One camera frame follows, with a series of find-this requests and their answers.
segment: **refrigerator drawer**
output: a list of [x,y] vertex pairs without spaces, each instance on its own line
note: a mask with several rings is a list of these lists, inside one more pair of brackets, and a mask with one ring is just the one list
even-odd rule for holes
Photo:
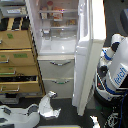
[[25,6],[4,6],[0,7],[4,17],[25,17],[27,10]]
[[28,31],[0,32],[0,49],[31,48]]
[[39,92],[38,77],[0,77],[0,93]]
[[0,50],[0,66],[35,65],[32,50]]
[[13,76],[35,76],[38,75],[37,67],[22,66],[22,67],[0,67],[0,77],[13,77]]
[[39,60],[42,78],[74,78],[74,60]]
[[57,93],[57,98],[72,98],[74,79],[53,79],[43,80],[45,92]]

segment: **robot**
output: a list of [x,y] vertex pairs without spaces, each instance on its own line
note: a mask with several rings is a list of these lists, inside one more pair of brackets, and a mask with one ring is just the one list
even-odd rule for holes
[[97,68],[95,95],[114,105],[128,89],[128,37],[112,36],[111,47],[103,49]]
[[39,106],[30,105],[28,108],[9,108],[6,105],[0,106],[0,128],[33,128],[40,121],[40,115],[45,119],[57,118],[60,110],[53,110],[50,99],[57,96],[50,91],[40,101]]

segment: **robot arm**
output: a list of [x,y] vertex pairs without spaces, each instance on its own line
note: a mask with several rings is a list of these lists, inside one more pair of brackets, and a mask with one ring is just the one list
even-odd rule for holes
[[124,39],[120,34],[114,34],[111,40],[111,47],[107,48],[107,50],[103,49],[104,56],[100,59],[100,68],[102,71],[105,71],[109,68],[112,58],[118,48],[118,45]]

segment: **cabinet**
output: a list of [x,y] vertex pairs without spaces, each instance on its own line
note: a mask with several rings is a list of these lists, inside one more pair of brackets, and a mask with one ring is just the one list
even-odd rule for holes
[[0,31],[0,101],[3,103],[18,103],[20,97],[45,94],[30,28],[12,31],[10,22],[14,20],[10,18],[7,30]]

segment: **refrigerator door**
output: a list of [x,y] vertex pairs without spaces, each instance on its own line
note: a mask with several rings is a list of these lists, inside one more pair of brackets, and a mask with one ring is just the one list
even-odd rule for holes
[[103,0],[79,0],[78,43],[72,104],[83,115],[106,38]]

